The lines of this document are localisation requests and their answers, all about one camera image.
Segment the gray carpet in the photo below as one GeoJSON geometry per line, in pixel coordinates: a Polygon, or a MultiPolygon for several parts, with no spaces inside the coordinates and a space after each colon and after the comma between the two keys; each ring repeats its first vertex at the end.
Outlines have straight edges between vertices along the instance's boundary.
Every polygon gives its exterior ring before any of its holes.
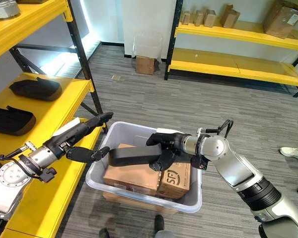
{"type": "MultiPolygon", "coordinates": [[[[298,147],[296,88],[246,79],[216,79],[202,74],[170,76],[165,64],[154,76],[135,73],[135,60],[124,48],[100,46],[90,61],[103,111],[115,121],[166,127],[195,133],[197,127],[217,127],[234,119],[228,136],[265,177],[298,206],[298,160],[285,158],[281,146],[298,147]],[[113,81],[120,75],[121,81],[113,81]]],[[[91,97],[85,103],[92,107],[91,97]]],[[[91,118],[83,109],[79,116],[91,118]]],[[[81,178],[59,238],[96,238],[107,227],[113,238],[150,238],[156,212],[107,202],[81,178]]],[[[209,164],[203,172],[203,204],[194,214],[165,215],[165,228],[178,238],[258,238],[258,225],[246,204],[209,164]]]]}

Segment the person's foot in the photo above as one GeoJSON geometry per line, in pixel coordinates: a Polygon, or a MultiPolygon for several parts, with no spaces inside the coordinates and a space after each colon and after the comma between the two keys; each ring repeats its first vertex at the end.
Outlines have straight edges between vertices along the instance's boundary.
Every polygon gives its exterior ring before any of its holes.
{"type": "Polygon", "coordinates": [[[164,219],[161,215],[156,215],[154,218],[154,232],[164,231],[164,219]]]}
{"type": "Polygon", "coordinates": [[[101,229],[98,235],[99,235],[99,238],[110,238],[106,228],[101,229]]]}
{"type": "Polygon", "coordinates": [[[279,152],[286,157],[295,157],[298,159],[298,148],[282,147],[279,152]]]}

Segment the transparent plastic container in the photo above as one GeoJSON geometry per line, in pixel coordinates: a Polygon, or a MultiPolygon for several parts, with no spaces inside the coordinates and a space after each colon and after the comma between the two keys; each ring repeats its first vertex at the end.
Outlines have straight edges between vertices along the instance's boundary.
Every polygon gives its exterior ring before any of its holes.
{"type": "Polygon", "coordinates": [[[149,57],[161,62],[161,49],[161,34],[157,32],[141,32],[134,37],[132,57],[149,57]]]}
{"type": "MultiPolygon", "coordinates": [[[[147,139],[155,132],[156,129],[151,127],[118,121],[111,125],[100,148],[109,146],[111,149],[114,149],[117,148],[120,143],[145,146],[147,139]]],[[[190,190],[182,198],[170,201],[106,185],[103,176],[107,166],[107,156],[100,161],[94,162],[86,174],[86,183],[94,189],[186,213],[197,212],[202,206],[201,170],[191,167],[190,190]]]]}

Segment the small cardboard box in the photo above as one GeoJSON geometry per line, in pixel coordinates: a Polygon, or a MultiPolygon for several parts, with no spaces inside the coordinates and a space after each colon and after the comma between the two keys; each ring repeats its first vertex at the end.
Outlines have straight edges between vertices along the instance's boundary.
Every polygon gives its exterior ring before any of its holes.
{"type": "Polygon", "coordinates": [[[215,11],[207,9],[203,20],[204,26],[213,27],[216,16],[215,11]]]}
{"type": "Polygon", "coordinates": [[[143,208],[143,209],[148,209],[148,210],[153,210],[157,211],[160,213],[164,214],[175,214],[178,211],[174,209],[167,209],[159,205],[153,205],[150,203],[142,202],[142,201],[137,201],[128,197],[123,197],[120,195],[116,195],[110,192],[103,192],[103,197],[110,202],[117,202],[120,204],[128,205],[128,206],[133,206],[137,208],[143,208]]]}
{"type": "Polygon", "coordinates": [[[221,18],[221,24],[224,28],[234,27],[240,12],[233,10],[233,5],[227,5],[221,18]]]}
{"type": "Polygon", "coordinates": [[[203,13],[201,11],[197,11],[194,18],[194,25],[200,26],[203,21],[203,13]]]}
{"type": "Polygon", "coordinates": [[[178,199],[190,189],[191,164],[173,163],[161,173],[157,196],[178,199]]]}
{"type": "Polygon", "coordinates": [[[286,38],[298,22],[298,5],[284,0],[275,0],[263,21],[266,34],[286,38]]]}
{"type": "MultiPolygon", "coordinates": [[[[133,147],[119,144],[118,148],[133,147]]],[[[123,167],[108,166],[104,181],[106,184],[154,196],[157,191],[159,172],[153,171],[149,165],[131,165],[123,167]]]]}
{"type": "Polygon", "coordinates": [[[183,25],[188,25],[190,21],[190,12],[186,11],[183,13],[183,17],[182,17],[182,24],[183,25]]]}
{"type": "Polygon", "coordinates": [[[153,75],[154,72],[154,58],[137,56],[136,57],[136,72],[153,75]]]}

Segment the sf logo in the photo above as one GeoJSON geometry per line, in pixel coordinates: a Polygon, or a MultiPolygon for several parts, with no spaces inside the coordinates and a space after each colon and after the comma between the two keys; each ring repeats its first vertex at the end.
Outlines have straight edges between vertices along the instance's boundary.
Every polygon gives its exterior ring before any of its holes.
{"type": "Polygon", "coordinates": [[[167,182],[173,185],[180,184],[180,175],[173,170],[167,170],[167,182]]]}

